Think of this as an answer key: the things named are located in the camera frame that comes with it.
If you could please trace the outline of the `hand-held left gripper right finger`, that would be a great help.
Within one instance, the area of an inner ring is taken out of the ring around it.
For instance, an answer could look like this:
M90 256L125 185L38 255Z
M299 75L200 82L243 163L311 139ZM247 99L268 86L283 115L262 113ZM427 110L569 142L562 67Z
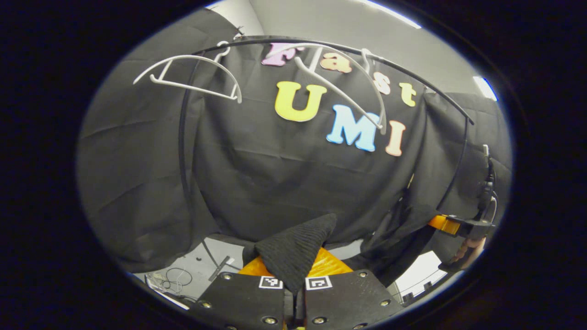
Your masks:
M403 309L371 271L354 271L321 247L296 295L293 328L364 330Z

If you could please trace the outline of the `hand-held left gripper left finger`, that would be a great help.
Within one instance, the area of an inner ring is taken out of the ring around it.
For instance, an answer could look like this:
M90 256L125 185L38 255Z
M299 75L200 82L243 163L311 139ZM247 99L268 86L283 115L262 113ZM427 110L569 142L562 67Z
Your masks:
M238 272L218 272L195 301L195 319L212 330L287 330L294 299L258 256Z

